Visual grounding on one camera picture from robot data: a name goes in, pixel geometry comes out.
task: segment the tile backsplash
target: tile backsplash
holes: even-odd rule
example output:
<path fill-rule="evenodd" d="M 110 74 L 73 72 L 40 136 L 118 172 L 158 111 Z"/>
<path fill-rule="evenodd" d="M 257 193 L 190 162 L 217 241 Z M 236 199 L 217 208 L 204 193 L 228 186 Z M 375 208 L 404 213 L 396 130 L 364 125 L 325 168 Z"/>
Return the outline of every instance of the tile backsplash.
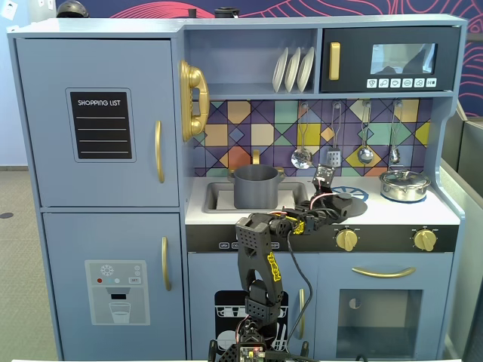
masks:
<path fill-rule="evenodd" d="M 357 159 L 362 143 L 362 100 L 342 100 L 340 131 L 337 145 L 342 150 L 342 167 L 337 176 L 379 176 L 387 170 L 393 100 L 371 100 L 371 124 L 368 145 L 374 153 L 370 164 Z M 428 142 L 432 100 L 403 100 L 400 164 L 420 172 L 423 170 Z M 224 101 L 211 102 L 205 132 L 195 137 L 194 165 L 196 176 L 226 176 L 228 169 L 251 163 L 255 149 L 260 150 L 260 163 L 281 166 L 287 176 L 312 176 L 314 167 L 298 170 L 291 163 L 292 152 L 305 145 L 313 154 L 313 163 L 327 163 L 327 150 L 334 141 L 331 129 L 332 100 L 307 101 L 302 111 L 299 101 Z M 398 124 L 400 111 L 395 113 Z M 339 111 L 334 112 L 334 128 L 339 127 Z"/>

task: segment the gold microwave handle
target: gold microwave handle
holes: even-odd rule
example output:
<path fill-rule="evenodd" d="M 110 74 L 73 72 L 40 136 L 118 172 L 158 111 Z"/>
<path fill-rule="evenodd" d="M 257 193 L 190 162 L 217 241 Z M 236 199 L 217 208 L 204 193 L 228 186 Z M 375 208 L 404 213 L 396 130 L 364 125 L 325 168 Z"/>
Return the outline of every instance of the gold microwave handle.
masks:
<path fill-rule="evenodd" d="M 305 290 L 303 289 L 299 291 L 299 300 L 300 300 L 300 312 L 302 312 L 303 307 L 305 307 Z M 299 339 L 303 338 L 304 332 L 305 332 L 305 313 L 302 314 L 302 318 L 300 319 Z"/>
<path fill-rule="evenodd" d="M 331 43 L 331 55 L 329 62 L 329 79 L 332 81 L 339 80 L 340 73 L 340 43 Z"/>
<path fill-rule="evenodd" d="M 376 273 L 374 271 L 368 271 L 367 269 L 357 267 L 352 268 L 352 271 L 372 278 L 402 278 L 413 274 L 416 271 L 416 268 L 410 267 L 397 273 Z"/>
<path fill-rule="evenodd" d="M 180 64 L 181 108 L 183 118 L 183 140 L 203 132 L 210 112 L 210 92 L 203 72 L 182 60 Z M 199 89 L 199 115 L 193 115 L 192 89 Z"/>
<path fill-rule="evenodd" d="M 159 182 L 163 183 L 165 181 L 165 173 L 163 171 L 163 160 L 161 157 L 161 121 L 156 121 L 155 137 L 156 168 L 158 169 Z"/>
<path fill-rule="evenodd" d="M 169 281 L 168 274 L 168 238 L 163 236 L 162 245 L 162 268 L 163 268 L 163 279 L 165 280 L 165 288 L 169 292 L 171 290 L 171 282 Z"/>

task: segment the toy kitchen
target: toy kitchen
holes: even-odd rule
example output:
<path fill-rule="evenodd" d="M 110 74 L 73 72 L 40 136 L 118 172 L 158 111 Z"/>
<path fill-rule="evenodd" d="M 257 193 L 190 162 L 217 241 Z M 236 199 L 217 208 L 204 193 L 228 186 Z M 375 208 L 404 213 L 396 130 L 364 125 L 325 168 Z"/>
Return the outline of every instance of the toy kitchen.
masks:
<path fill-rule="evenodd" d="M 272 240 L 271 348 L 296 326 L 290 349 L 316 360 L 442 358 L 465 20 L 50 19 L 8 37 L 60 360 L 221 355 L 247 317 L 235 224 L 292 211 L 315 227 Z"/>

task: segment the chalkboard panel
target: chalkboard panel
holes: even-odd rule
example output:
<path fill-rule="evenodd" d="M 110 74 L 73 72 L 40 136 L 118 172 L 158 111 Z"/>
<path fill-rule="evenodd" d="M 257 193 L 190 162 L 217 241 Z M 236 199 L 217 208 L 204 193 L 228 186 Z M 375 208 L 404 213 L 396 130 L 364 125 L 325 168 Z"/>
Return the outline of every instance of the chalkboard panel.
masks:
<path fill-rule="evenodd" d="M 126 92 L 71 92 L 79 159 L 132 159 Z"/>

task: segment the silver pot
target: silver pot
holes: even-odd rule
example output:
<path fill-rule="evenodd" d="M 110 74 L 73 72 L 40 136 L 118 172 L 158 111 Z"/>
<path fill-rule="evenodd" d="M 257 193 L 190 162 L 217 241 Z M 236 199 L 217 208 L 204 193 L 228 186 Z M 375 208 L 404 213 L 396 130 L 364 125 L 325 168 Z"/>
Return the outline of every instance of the silver pot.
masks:
<path fill-rule="evenodd" d="M 249 164 L 230 173 L 234 183 L 237 209 L 275 209 L 278 205 L 278 184 L 284 179 L 283 169 L 265 164 Z"/>
<path fill-rule="evenodd" d="M 431 184 L 428 177 L 408 170 L 386 171 L 379 176 L 379 179 L 381 195 L 400 202 L 423 200 Z"/>

